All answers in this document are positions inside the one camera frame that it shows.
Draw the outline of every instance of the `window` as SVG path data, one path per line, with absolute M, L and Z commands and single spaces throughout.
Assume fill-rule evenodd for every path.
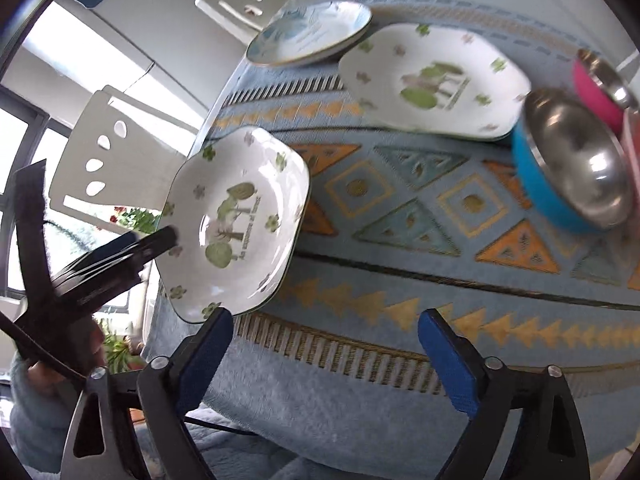
M 122 40 L 121 43 L 127 41 L 119 35 L 118 37 Z M 199 127 L 204 120 L 204 106 L 196 111 L 174 95 L 159 82 L 166 82 L 167 74 L 134 45 L 127 44 L 130 48 L 127 52 L 131 59 L 56 3 L 50 4 L 44 10 L 24 41 L 25 48 L 32 54 L 89 92 L 110 85 L 178 120 L 195 128 Z M 116 98 L 112 100 L 111 105 L 119 108 L 176 150 L 185 155 L 189 153 L 194 141 L 191 132 L 160 121 L 140 110 L 132 110 L 131 106 Z M 0 86 L 0 294 L 13 298 L 21 298 L 24 295 L 14 229 L 14 212 L 11 206 L 13 191 L 10 175 L 32 162 L 46 158 L 47 196 L 69 135 L 70 129 L 64 124 L 51 119 L 45 111 Z M 85 210 L 84 206 L 77 203 L 73 207 Z M 86 212 L 96 214 L 100 218 L 106 214 L 104 219 L 113 213 L 103 206 L 87 207 L 91 210 L 85 210 Z M 48 203 L 44 236 L 51 274 L 57 273 L 81 254 L 116 237 L 111 232 L 99 230 L 51 210 Z M 103 308 L 103 312 L 125 314 L 128 312 L 128 305 L 129 293 L 126 292 L 111 300 Z
M 105 85 L 110 85 L 195 128 L 199 128 L 204 120 L 202 115 L 187 106 L 153 77 L 154 70 L 158 68 L 153 61 L 145 57 L 148 65 L 138 66 L 55 2 L 39 17 L 24 40 L 24 46 L 89 92 L 93 93 Z M 185 155 L 189 153 L 195 139 L 192 133 L 120 101 L 115 101 L 113 106 L 172 148 Z
M 0 132 L 3 146 L 0 154 L 0 294 L 21 298 L 24 284 L 11 205 L 14 190 L 9 176 L 32 162 L 47 159 L 44 189 L 47 196 L 71 130 L 0 87 Z M 47 203 L 44 237 L 49 270 L 55 274 L 78 256 L 113 240 L 116 235 L 54 211 Z M 128 292 L 121 294 L 110 301 L 105 310 L 126 312 L 128 298 Z

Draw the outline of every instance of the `stainless steel bowl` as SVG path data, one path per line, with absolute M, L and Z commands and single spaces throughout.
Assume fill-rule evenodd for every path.
M 628 218 L 634 196 L 622 147 L 588 108 L 561 90 L 535 90 L 524 134 L 549 184 L 584 220 L 609 229 Z
M 638 108 L 638 100 L 618 72 L 604 59 L 587 48 L 578 50 L 577 59 L 596 83 L 618 107 Z

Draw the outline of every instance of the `hand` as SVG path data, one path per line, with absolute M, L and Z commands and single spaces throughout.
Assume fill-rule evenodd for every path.
M 105 366 L 104 348 L 102 347 L 104 334 L 95 321 L 93 321 L 93 324 L 95 325 L 94 330 L 89 338 L 90 350 L 94 356 L 95 366 Z M 45 396 L 55 395 L 56 384 L 65 380 L 62 375 L 47 367 L 42 361 L 38 361 L 27 370 L 27 378 L 31 386 Z

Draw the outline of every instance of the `black clamp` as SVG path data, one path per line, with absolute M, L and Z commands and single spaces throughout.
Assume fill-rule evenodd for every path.
M 15 173 L 15 226 L 27 309 L 15 324 L 45 350 L 82 375 L 94 366 L 88 337 L 91 316 L 140 283 L 147 262 L 173 247 L 177 235 L 165 227 L 140 240 L 127 233 L 49 275 L 44 243 L 45 161 Z M 27 361 L 39 356 L 17 342 Z
M 69 427 L 60 479 L 148 480 L 129 416 L 138 408 L 169 480 L 215 480 L 183 417 L 198 407 L 232 337 L 231 314 L 217 308 L 171 357 L 115 375 L 93 370 Z
M 484 359 L 435 309 L 422 313 L 418 338 L 453 406 L 469 423 L 437 480 L 482 480 L 511 410 L 520 425 L 500 480 L 589 480 L 578 412 L 562 370 L 511 370 Z

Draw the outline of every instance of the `window frame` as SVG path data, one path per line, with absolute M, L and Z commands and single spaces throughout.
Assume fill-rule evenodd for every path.
M 2 221 L 0 222 L 0 294 L 20 300 L 24 297 L 24 291 L 8 286 L 9 252 L 15 228 L 13 175 L 15 171 L 31 164 L 31 159 L 47 129 L 51 129 L 68 139 L 71 135 L 71 128 L 53 119 L 44 110 L 2 85 L 0 85 L 0 108 L 28 125 L 11 164 L 4 193 L 0 193 L 0 211 L 2 211 Z

